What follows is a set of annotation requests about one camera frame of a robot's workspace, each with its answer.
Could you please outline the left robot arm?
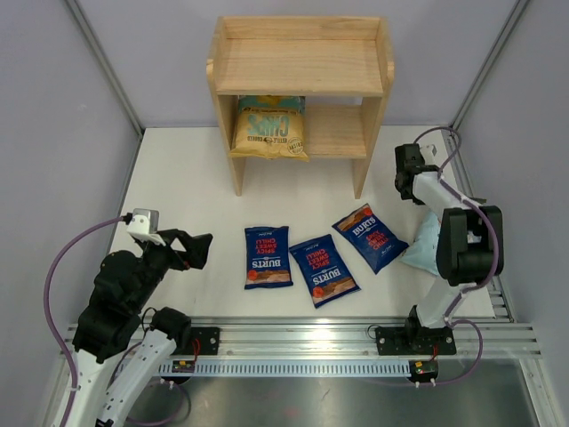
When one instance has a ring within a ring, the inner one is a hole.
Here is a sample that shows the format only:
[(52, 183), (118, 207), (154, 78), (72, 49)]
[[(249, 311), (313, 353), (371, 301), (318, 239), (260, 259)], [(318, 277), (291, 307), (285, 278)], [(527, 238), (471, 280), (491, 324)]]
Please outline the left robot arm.
[(81, 313), (73, 346), (77, 380), (68, 426), (121, 426), (136, 399), (172, 354), (203, 353), (210, 340), (193, 334), (191, 319), (172, 308), (158, 310), (133, 359), (112, 376), (125, 355), (140, 314), (168, 270), (201, 270), (213, 236), (192, 237), (183, 230), (163, 230), (161, 243), (137, 244), (141, 256), (108, 254), (94, 279), (94, 290)]

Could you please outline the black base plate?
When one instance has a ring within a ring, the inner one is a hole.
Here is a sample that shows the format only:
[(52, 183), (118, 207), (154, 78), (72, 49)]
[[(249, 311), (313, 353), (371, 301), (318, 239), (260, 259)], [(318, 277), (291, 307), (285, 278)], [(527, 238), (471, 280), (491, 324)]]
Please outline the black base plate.
[(192, 327), (185, 333), (181, 345), (176, 348), (174, 355), (217, 356), (220, 347), (220, 329), (218, 327)]
[(374, 330), (380, 356), (452, 356), (457, 354), (450, 327), (411, 330), (404, 326), (383, 327)]

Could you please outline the left blue Burts chips bag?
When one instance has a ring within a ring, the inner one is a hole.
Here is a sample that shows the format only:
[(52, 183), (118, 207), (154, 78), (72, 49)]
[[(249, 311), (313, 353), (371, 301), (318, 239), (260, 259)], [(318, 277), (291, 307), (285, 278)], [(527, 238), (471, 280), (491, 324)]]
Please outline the left blue Burts chips bag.
[(244, 288), (274, 289), (293, 285), (289, 261), (289, 227), (244, 229), (246, 281)]

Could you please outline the wooden two-tier shelf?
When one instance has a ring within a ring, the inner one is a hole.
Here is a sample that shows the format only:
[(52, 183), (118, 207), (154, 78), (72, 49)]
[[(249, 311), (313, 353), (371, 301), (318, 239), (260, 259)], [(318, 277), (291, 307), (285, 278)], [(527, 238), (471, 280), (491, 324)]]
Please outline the wooden two-tier shelf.
[(308, 105), (305, 134), (311, 157), (351, 160), (354, 194), (362, 196), (395, 79), (387, 18), (221, 16), (206, 75), (225, 149), (240, 95), (360, 99)]

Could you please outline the blue burts chips bag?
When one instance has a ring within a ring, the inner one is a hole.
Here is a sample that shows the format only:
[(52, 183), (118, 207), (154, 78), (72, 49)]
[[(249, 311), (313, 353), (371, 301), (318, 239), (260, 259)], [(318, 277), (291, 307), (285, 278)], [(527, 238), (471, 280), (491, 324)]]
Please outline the blue burts chips bag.
[(330, 234), (291, 246), (289, 251), (316, 309), (360, 290)]
[(355, 247), (374, 274), (409, 247), (374, 214), (368, 204), (334, 223), (333, 228)]
[(244, 288), (274, 289), (293, 285), (289, 261), (289, 227), (244, 229), (246, 281)]

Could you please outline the right blue Burts chips bag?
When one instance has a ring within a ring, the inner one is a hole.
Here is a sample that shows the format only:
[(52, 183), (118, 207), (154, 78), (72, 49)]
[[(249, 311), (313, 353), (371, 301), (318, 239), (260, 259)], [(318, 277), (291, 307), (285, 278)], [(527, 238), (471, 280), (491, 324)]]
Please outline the right blue Burts chips bag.
[(333, 228), (355, 247), (374, 274), (409, 247), (374, 214), (368, 204), (334, 223)]

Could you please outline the aluminium frame post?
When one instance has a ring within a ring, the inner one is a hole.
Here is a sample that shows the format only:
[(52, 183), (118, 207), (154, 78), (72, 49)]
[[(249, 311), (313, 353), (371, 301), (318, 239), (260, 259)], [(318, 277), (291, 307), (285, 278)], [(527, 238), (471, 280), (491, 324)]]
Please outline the aluminium frame post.
[(144, 136), (145, 127), (141, 123), (139, 115), (135, 111), (135, 108), (133, 107), (126, 93), (124, 86), (122, 85), (110, 60), (108, 59), (102, 43), (94, 31), (92, 24), (81, 5), (81, 2), (77, 0), (63, 0), (62, 3), (68, 10), (71, 19), (77, 25), (81, 37), (85, 41), (88, 49), (92, 54), (92, 57), (100, 68), (100, 71), (106, 79), (110, 90), (115, 95), (116, 100), (122, 111), (127, 116), (132, 129), (136, 133), (138, 139), (141, 141)]
[(532, 0), (516, 0), (512, 6), (506, 20), (501, 26), (497, 37), (493, 41), (488, 54), (486, 54), (485, 59), (475, 76), (475, 79), (470, 85), (465, 98), (459, 106), (457, 113), (454, 115), (453, 121), (450, 123), (450, 126), (453, 130), (458, 131), (460, 129), (462, 123), (466, 119), (466, 116), (473, 107), (478, 95), (482, 92), (486, 80), (500, 60), (501, 55), (505, 51), (510, 38), (513, 36), (514, 32), (517, 29), (517, 26), (524, 18), (525, 13), (532, 3)]

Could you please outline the large yellow kettle chips bag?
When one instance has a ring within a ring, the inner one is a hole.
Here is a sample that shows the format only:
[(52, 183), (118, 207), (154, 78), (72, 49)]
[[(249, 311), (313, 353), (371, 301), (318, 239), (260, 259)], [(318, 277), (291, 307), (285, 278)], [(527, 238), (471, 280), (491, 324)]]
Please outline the large yellow kettle chips bag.
[(243, 95), (229, 155), (308, 162), (303, 96)]

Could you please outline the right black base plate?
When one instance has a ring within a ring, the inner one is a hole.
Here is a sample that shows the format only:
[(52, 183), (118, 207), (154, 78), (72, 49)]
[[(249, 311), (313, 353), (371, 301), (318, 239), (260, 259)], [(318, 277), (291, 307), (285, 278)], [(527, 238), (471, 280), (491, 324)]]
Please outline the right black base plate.
[(457, 354), (450, 327), (411, 330), (404, 326), (383, 327), (374, 330), (380, 356), (452, 356)]

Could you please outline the light blue cassava chips bag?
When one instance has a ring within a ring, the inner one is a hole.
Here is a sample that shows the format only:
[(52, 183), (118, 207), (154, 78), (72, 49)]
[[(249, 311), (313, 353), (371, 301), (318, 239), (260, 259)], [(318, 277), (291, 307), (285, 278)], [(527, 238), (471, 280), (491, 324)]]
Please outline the light blue cassava chips bag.
[(437, 216), (429, 211), (423, 218), (413, 243), (401, 254), (400, 261), (415, 269), (438, 276), (437, 245), (440, 229)]

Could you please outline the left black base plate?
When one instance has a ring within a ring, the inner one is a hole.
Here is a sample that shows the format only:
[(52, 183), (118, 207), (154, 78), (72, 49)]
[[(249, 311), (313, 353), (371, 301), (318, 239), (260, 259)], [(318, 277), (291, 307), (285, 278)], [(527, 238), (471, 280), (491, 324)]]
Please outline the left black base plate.
[(181, 345), (176, 348), (174, 355), (217, 356), (220, 347), (220, 329), (218, 327), (192, 327), (185, 333)]

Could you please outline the right aluminium frame post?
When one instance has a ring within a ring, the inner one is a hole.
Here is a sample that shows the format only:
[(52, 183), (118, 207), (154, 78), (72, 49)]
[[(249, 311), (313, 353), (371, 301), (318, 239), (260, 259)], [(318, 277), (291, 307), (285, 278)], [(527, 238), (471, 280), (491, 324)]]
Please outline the right aluminium frame post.
[(453, 121), (450, 123), (450, 126), (453, 130), (458, 131), (460, 129), (462, 123), (466, 119), (466, 116), (473, 107), (478, 95), (482, 92), (486, 80), (500, 60), (501, 55), (505, 51), (510, 38), (513, 36), (514, 32), (517, 29), (517, 26), (524, 18), (525, 13), (532, 3), (532, 0), (516, 0), (512, 6), (506, 20), (501, 26), (497, 37), (493, 41), (488, 54), (486, 54), (485, 59), (475, 76), (475, 79), (470, 85), (465, 98), (459, 106), (457, 113), (454, 115)]

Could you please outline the left aluminium frame post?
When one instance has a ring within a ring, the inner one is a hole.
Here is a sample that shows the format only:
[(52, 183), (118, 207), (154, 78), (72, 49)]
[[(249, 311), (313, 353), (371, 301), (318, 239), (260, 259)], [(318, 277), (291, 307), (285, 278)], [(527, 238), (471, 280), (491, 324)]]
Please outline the left aluminium frame post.
[(135, 108), (133, 107), (126, 93), (124, 86), (122, 85), (110, 60), (108, 59), (102, 43), (94, 31), (92, 24), (81, 5), (81, 2), (77, 0), (63, 0), (62, 3), (68, 10), (71, 19), (77, 25), (81, 37), (85, 41), (88, 49), (92, 54), (92, 57), (100, 68), (100, 71), (106, 79), (110, 90), (115, 95), (116, 100), (122, 111), (127, 116), (132, 129), (136, 133), (138, 139), (141, 141), (144, 136), (145, 127), (141, 123), (139, 115), (135, 111)]

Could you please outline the middle blue Burts chips bag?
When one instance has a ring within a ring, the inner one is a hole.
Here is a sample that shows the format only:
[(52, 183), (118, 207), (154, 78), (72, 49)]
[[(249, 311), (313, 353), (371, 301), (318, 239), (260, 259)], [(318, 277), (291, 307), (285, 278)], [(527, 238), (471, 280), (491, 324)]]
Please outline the middle blue Burts chips bag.
[(289, 251), (316, 309), (360, 290), (330, 234), (291, 246)]

